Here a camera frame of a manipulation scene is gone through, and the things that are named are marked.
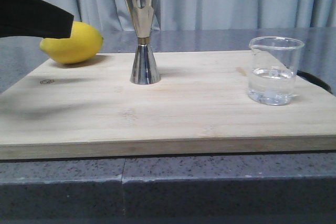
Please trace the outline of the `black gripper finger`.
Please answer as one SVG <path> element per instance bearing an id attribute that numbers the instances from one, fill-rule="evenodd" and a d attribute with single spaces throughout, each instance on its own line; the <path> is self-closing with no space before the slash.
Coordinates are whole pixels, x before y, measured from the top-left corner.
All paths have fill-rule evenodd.
<path id="1" fill-rule="evenodd" d="M 69 38 L 73 14 L 43 0 L 1 0 L 1 37 Z"/>

